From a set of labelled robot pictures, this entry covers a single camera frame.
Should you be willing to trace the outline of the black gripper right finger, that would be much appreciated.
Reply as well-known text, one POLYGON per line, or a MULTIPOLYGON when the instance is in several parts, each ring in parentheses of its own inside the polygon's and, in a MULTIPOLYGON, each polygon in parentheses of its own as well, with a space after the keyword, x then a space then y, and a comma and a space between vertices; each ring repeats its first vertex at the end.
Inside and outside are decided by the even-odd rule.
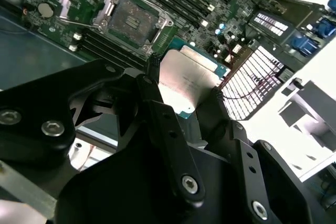
POLYGON ((196 109, 206 150, 226 159, 233 169, 231 213, 242 223, 316 223, 316 200, 279 153, 266 141, 249 144, 246 131, 232 120, 214 87, 196 109))

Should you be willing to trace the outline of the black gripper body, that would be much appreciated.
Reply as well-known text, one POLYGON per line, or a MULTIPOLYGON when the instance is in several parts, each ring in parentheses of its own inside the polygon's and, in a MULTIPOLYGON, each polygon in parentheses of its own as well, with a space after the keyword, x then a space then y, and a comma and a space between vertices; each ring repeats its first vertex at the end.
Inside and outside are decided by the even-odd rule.
POLYGON ((160 159, 133 147, 72 178, 59 196, 55 223, 251 223, 231 166, 198 148, 190 151, 206 191, 201 207, 179 206, 160 159))

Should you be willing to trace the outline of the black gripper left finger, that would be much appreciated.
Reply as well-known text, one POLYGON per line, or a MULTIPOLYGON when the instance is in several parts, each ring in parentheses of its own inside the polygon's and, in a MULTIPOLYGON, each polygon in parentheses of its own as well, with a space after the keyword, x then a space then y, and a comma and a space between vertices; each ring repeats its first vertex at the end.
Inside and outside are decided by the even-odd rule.
POLYGON ((78 127, 114 114, 125 147, 76 175, 65 193, 108 198, 147 191, 177 205, 201 205, 203 182, 175 113, 163 102, 159 74, 159 58, 136 76, 95 60, 2 91, 1 159, 57 167, 78 127))

